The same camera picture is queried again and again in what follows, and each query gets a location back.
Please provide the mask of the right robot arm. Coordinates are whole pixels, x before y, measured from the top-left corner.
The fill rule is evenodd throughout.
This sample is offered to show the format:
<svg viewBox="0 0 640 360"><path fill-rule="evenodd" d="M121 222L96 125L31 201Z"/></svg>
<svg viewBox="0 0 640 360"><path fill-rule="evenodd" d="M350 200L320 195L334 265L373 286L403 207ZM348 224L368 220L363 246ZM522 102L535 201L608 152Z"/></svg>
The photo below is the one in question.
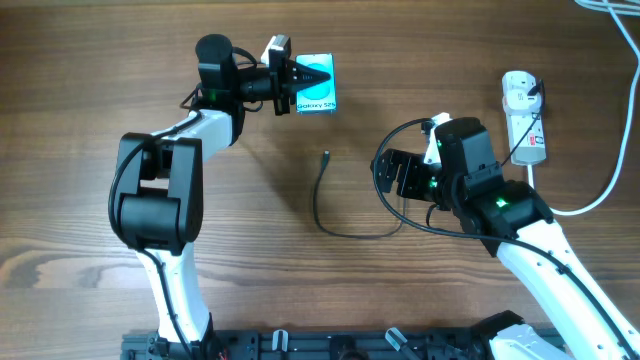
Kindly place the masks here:
<svg viewBox="0 0 640 360"><path fill-rule="evenodd" d="M479 240L526 287L577 359L636 359L639 332L580 262L541 196L523 181L506 180L487 129L473 117L439 123L421 118L438 162L393 154L385 143L371 163L383 198L398 181L401 197L427 201L453 213L452 232L415 221L422 231Z"/></svg>

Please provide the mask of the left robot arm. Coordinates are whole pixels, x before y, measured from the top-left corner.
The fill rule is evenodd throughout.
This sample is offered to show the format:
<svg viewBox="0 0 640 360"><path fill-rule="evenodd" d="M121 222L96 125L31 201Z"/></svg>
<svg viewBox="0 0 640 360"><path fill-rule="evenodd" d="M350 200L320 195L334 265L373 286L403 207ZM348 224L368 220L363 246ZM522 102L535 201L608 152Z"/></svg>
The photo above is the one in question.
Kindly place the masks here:
<svg viewBox="0 0 640 360"><path fill-rule="evenodd" d="M222 34L195 45L199 83L181 102L186 117L153 133L129 132L119 143L107 212L113 233L143 264L159 313L147 357L226 359L195 265L204 216L205 163L233 146L245 117L271 102L276 115L337 107L334 57L293 57L291 40L271 37L254 57Z"/></svg>

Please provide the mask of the teal screen smartphone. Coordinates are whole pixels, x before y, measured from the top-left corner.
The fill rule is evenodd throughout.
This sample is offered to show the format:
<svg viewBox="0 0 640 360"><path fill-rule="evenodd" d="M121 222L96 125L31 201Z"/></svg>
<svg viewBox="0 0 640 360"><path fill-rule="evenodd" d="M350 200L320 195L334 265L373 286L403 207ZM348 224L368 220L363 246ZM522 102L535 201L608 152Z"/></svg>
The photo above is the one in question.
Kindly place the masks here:
<svg viewBox="0 0 640 360"><path fill-rule="evenodd" d="M334 57L331 53L303 54L296 57L301 65L329 74L330 79L307 88L296 95L296 110L301 115L334 113L337 95L334 77Z"/></svg>

